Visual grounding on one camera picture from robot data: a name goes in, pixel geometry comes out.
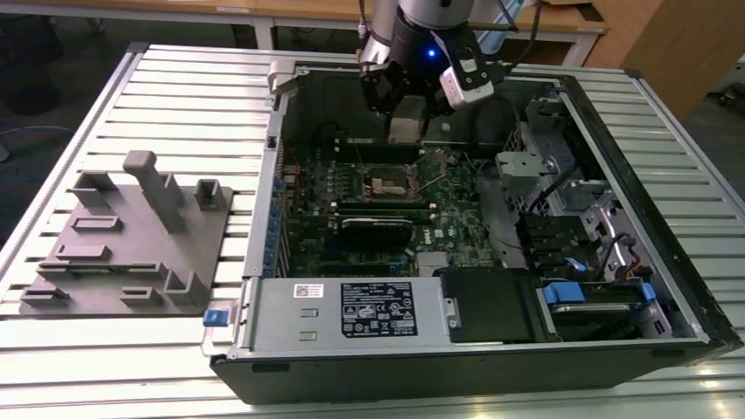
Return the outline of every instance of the wire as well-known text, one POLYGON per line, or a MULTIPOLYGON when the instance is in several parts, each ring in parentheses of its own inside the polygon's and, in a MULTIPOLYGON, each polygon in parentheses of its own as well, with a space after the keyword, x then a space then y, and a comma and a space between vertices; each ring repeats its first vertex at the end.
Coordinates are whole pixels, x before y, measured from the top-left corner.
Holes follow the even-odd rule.
POLYGON ((538 26, 540 26, 540 14, 544 9, 544 0, 538 0, 538 5, 536 6, 536 16, 533 16, 533 27, 530 28, 530 37, 528 40, 528 45, 520 53, 518 57, 512 60, 509 64, 505 65, 506 74, 510 74, 512 69, 520 65, 530 51, 533 50, 533 45, 536 44, 536 37, 538 36, 538 26))
POLYGON ((630 266, 624 270, 624 272, 621 273, 621 277, 626 280, 630 279, 630 275, 633 274, 633 272, 640 268, 641 266, 641 256, 640 254, 633 251, 633 246, 628 246, 626 250, 629 251, 629 254, 633 256, 633 263, 630 264, 630 266))
POLYGON ((508 8, 504 7, 504 3, 501 2, 501 0, 497 0, 497 4, 500 5, 500 9, 501 9, 501 15, 505 17, 505 19, 508 19, 508 24, 510 24, 510 27, 513 30, 517 30, 517 25, 514 24, 514 19, 512 18, 510 12, 508 11, 508 8))
POLYGON ((572 166, 561 172, 554 182, 548 186, 548 188, 538 194, 530 205, 528 206, 528 212, 533 212, 533 209, 538 206, 540 202, 548 198, 550 194, 553 194, 554 190, 566 182, 569 176, 577 170, 577 162, 572 163, 572 166))
POLYGON ((505 246, 510 247, 512 249, 517 249, 518 251, 528 251, 528 249, 525 249, 524 247, 520 247, 520 246, 517 246, 517 245, 514 245, 514 244, 509 244, 508 242, 505 242, 504 240, 501 240, 498 237, 494 236, 493 238, 494 238, 494 240, 496 240, 497 242, 500 242, 500 243, 504 244, 505 246))
POLYGON ((613 236, 610 242, 608 243, 608 248, 605 249, 605 253, 602 254, 601 263, 597 265, 597 273, 594 275, 594 280, 596 281, 600 281, 602 279, 602 276, 605 274, 605 265, 608 264, 608 261, 610 260, 610 254, 613 253, 613 247, 616 246, 618 241, 625 237, 629 237, 628 233, 618 233, 616 236, 613 236))
POLYGON ((476 168, 476 166, 473 165, 473 162, 470 160, 470 157, 468 156, 468 153, 464 153, 464 157, 465 157, 465 161, 468 161, 468 165, 472 167, 472 169, 478 172, 478 169, 476 168))
POLYGON ((492 227, 486 224, 484 225, 484 229, 489 233, 489 237, 493 237, 497 242, 504 244, 505 246, 510 247, 512 249, 517 249, 518 251, 529 251, 526 248, 517 246, 516 244, 509 244, 504 240, 501 240, 494 234, 492 234, 492 227))
POLYGON ((522 138, 522 130, 520 127, 520 123, 522 122, 522 118, 520 117, 520 110, 517 108, 517 106, 514 105, 514 102, 512 100, 509 100, 506 97, 501 96, 500 94, 493 94, 486 100, 482 100, 476 107, 473 108, 473 110, 469 113, 469 125, 470 125, 470 143, 477 145, 478 141, 477 141, 477 135, 476 135, 476 131, 477 131, 477 125, 476 122, 478 121, 478 118, 481 117, 481 113, 484 111, 484 109, 486 108, 486 103, 489 103, 490 101, 497 101, 497 102, 506 102, 508 105, 510 105, 510 110, 512 110, 512 116, 514 117, 514 127, 516 127, 516 131, 520 135, 520 139, 522 138))
POLYGON ((364 15, 364 0, 360 0, 360 19, 362 20, 364 27, 368 27, 368 18, 364 15))

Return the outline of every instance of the warning label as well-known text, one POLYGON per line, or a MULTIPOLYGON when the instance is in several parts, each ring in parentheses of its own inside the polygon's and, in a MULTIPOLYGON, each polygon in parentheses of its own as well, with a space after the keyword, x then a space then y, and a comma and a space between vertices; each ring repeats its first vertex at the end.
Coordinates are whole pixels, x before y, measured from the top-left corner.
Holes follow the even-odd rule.
POLYGON ((341 333, 346 338, 417 335, 410 282, 341 284, 341 333))

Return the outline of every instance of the metal bracket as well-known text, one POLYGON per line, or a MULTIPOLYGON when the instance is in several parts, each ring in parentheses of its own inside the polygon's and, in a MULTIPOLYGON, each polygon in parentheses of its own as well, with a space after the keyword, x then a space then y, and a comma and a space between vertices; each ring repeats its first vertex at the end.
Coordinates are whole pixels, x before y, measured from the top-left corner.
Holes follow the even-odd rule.
POLYGON ((294 60, 281 59, 272 61, 269 64, 269 74, 267 74, 269 92, 272 94, 282 94, 294 86, 294 83, 290 83, 298 76, 294 70, 294 60))
POLYGON ((461 326, 461 316, 457 310, 456 299, 442 299, 445 303, 445 320, 446 326, 450 329, 457 329, 461 326))

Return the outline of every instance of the slatted metal table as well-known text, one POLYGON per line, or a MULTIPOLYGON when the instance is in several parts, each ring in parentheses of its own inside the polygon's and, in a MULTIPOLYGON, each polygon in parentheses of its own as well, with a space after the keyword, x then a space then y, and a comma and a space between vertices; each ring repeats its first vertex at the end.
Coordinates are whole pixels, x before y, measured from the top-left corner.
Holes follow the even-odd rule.
MULTIPOLYGON (((201 319, 15 319, 21 289, 55 244, 80 170, 116 182, 131 149, 159 154, 181 185, 217 178, 237 195, 220 251, 213 302, 237 298, 269 108, 267 72, 281 58, 348 55, 149 45, 128 52, 0 253, 0 416, 109 418, 629 417, 733 419, 745 411, 745 350, 657 371, 617 388, 416 401, 253 407, 216 378, 201 319)), ((612 131, 714 297, 745 339, 745 206, 642 79, 616 70, 522 66, 572 74, 612 131)))

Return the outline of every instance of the sticker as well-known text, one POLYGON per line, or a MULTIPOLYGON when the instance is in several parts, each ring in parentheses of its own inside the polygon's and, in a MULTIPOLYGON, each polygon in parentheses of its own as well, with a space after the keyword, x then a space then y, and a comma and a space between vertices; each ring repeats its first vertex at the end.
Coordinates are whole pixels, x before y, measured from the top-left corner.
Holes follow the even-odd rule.
POLYGON ((417 336, 410 282, 341 284, 341 333, 346 338, 417 336))
POLYGON ((227 11, 229 13, 251 13, 244 7, 216 7, 217 11, 227 11))
POLYGON ((296 299, 322 299, 324 298, 324 285, 322 284, 294 284, 294 292, 292 293, 296 299))

